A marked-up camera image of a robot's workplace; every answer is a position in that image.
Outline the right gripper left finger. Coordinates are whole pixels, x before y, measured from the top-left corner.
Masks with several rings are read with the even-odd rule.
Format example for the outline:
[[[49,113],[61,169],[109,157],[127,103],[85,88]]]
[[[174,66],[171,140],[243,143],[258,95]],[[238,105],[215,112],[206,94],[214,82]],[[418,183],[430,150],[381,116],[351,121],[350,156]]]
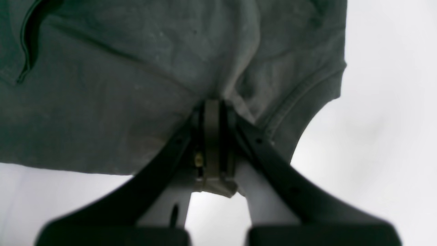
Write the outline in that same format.
[[[184,229],[201,167],[205,104],[136,176],[103,198],[52,220],[37,246],[190,246]]]

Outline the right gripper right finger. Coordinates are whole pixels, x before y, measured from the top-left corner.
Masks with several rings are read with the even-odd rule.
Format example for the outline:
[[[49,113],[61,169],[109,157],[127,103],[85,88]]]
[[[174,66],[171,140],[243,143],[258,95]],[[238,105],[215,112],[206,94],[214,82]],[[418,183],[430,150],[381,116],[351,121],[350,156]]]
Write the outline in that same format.
[[[224,103],[234,180],[249,206],[247,246],[401,246],[394,227],[322,190],[292,168],[261,131]]]

